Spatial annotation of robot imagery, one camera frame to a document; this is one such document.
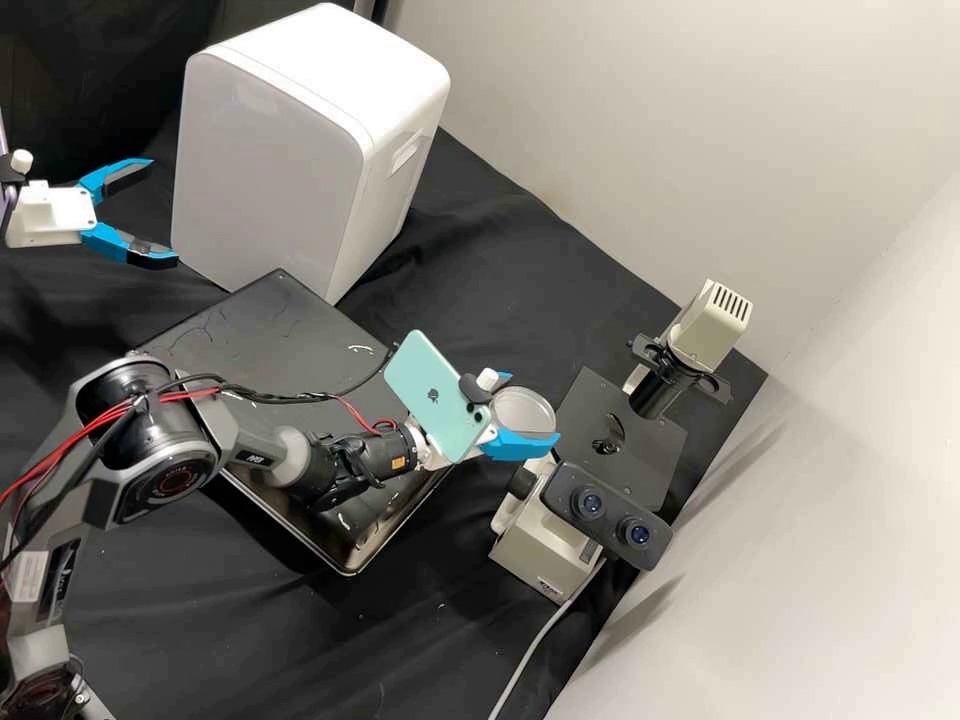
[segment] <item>white plastic cap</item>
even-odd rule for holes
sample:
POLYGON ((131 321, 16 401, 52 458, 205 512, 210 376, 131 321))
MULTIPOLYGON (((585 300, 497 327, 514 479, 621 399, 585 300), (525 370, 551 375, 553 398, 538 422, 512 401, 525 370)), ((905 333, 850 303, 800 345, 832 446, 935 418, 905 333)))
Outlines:
POLYGON ((26 175, 30 172, 30 168, 33 167, 33 153, 29 150, 24 150, 20 148, 13 151, 13 156, 10 158, 10 169, 14 172, 18 172, 21 175, 26 175))

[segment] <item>white storage container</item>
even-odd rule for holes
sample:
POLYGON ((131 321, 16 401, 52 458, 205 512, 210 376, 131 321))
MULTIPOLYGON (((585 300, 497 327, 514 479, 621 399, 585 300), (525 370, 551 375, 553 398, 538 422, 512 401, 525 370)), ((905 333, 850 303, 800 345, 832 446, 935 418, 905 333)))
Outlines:
POLYGON ((174 249, 227 290, 284 267, 335 303, 399 232, 444 67, 324 3, 187 62, 174 249))

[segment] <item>printed label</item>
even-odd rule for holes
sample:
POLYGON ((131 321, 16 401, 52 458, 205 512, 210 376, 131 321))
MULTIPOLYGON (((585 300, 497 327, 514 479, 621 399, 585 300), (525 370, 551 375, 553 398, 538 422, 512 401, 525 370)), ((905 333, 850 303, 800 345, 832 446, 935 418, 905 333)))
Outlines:
POLYGON ((36 602, 40 599, 49 554, 45 550, 25 550, 13 561, 7 578, 7 589, 13 602, 36 602))
POLYGON ((77 552, 80 550, 80 539, 65 542, 57 547, 50 555, 50 569, 47 579, 43 583, 43 596, 40 598, 40 607, 37 609, 37 622, 45 620, 56 621, 63 614, 63 603, 70 588, 70 578, 77 564, 77 552))

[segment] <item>camera lens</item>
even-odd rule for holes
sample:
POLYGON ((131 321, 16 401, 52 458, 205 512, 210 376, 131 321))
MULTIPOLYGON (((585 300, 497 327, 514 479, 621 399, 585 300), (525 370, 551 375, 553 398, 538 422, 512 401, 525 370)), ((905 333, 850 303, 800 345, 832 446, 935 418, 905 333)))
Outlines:
POLYGON ((603 496, 595 488, 580 488, 573 496, 573 512, 582 520, 596 520, 602 517, 603 496))
POLYGON ((650 541, 650 529, 634 517, 620 523, 620 538, 631 547, 640 549, 650 541))

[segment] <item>mint green smartphone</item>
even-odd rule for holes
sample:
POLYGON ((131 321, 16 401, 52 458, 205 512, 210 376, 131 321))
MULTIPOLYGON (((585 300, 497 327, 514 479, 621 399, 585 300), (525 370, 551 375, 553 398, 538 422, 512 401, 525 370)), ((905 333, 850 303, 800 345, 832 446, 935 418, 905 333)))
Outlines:
POLYGON ((490 423, 490 408, 471 405, 460 373, 419 330, 410 331, 383 378, 451 462, 462 460, 490 423))

